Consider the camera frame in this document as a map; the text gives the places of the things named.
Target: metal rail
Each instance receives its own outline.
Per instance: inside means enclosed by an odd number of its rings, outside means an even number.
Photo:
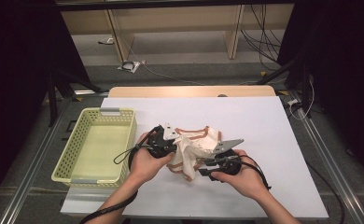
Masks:
[[[30,191],[30,187],[35,181],[36,175],[39,171],[40,166],[42,165],[43,160],[45,159],[48,151],[49,146],[51,145],[54,134],[56,134],[59,125],[60,120],[63,117],[64,111],[69,106],[69,103],[71,102],[70,99],[65,99],[63,101],[63,104],[61,106],[62,111],[60,116],[55,120],[54,125],[52,127],[49,127],[38,151],[35,154],[35,157],[28,168],[28,171],[20,183],[19,187],[17,188],[16,193],[14,194],[13,198],[10,200],[4,214],[1,217],[0,223],[1,224],[9,224],[14,223],[21,208],[24,204],[24,201],[27,197],[28,192]]]
[[[292,93],[292,96],[295,99],[299,99],[297,94]],[[324,162],[331,179],[340,192],[340,195],[343,198],[344,204],[350,212],[351,217],[356,223],[364,223],[364,210],[362,204],[348,181],[345,179],[342,170],[339,168],[336,160],[331,155],[313,121],[305,116],[305,112],[302,109],[299,109],[299,116],[304,124],[304,127],[306,128],[306,131],[313,140],[315,148],[321,157],[322,162]]]

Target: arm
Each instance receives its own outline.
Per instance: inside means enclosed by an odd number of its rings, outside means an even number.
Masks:
[[[246,155],[243,150],[234,150],[239,156]],[[242,161],[256,165],[247,157],[242,157]],[[213,172],[212,177],[229,183],[240,194],[255,200],[269,217],[270,221],[276,223],[300,223],[294,218],[286,208],[278,202],[274,196],[264,187],[259,174],[248,166],[242,166],[237,175],[227,175],[221,172]]]
[[[138,189],[151,180],[163,165],[168,163],[174,153],[168,154],[166,157],[155,159],[153,158],[146,148],[139,149],[134,158],[131,167],[131,172],[124,183],[113,192],[109,198],[101,205],[99,209],[107,208],[117,203],[122,203],[132,197]],[[124,208],[116,210],[114,212],[102,215],[87,223],[119,223],[121,214]]]

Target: forearm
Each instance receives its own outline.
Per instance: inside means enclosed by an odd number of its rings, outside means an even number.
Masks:
[[[138,189],[142,186],[142,184],[143,184],[142,182],[137,181],[133,177],[130,177],[130,176],[127,177],[127,179],[124,181],[124,183],[117,190],[115,190],[115,192],[113,192],[109,196],[109,198],[107,198],[107,200],[101,205],[99,210],[128,200],[130,197],[132,197],[138,191]],[[99,216],[93,220],[90,220],[87,223],[89,223],[89,224],[92,224],[92,223],[118,223],[123,211],[124,211],[124,207],[120,208],[116,211],[113,211],[111,213],[107,213],[102,216]]]
[[[278,202],[270,192],[263,193],[256,199],[258,204],[263,208],[267,217],[273,224],[294,224],[300,223],[292,216],[286,208]]]

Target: yellow plastic basket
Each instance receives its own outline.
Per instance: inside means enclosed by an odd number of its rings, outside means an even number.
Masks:
[[[133,109],[103,115],[100,108],[82,110],[51,179],[67,186],[118,188],[128,162],[114,158],[133,147],[136,120]]]

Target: table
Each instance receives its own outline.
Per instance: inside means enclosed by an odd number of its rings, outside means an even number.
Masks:
[[[219,94],[229,97],[213,97]],[[224,133],[224,140],[244,138],[239,148],[257,160],[273,186],[272,194],[293,216],[328,217],[284,108],[271,87],[117,87],[102,105],[115,106],[135,109],[138,133],[164,121],[187,130],[205,124],[217,127]],[[82,216],[93,212],[112,191],[72,187],[62,213]],[[153,180],[140,188],[124,216],[255,219],[264,218],[266,214],[254,201],[242,197],[227,184],[211,182],[208,177],[198,175],[188,182],[162,168]]]

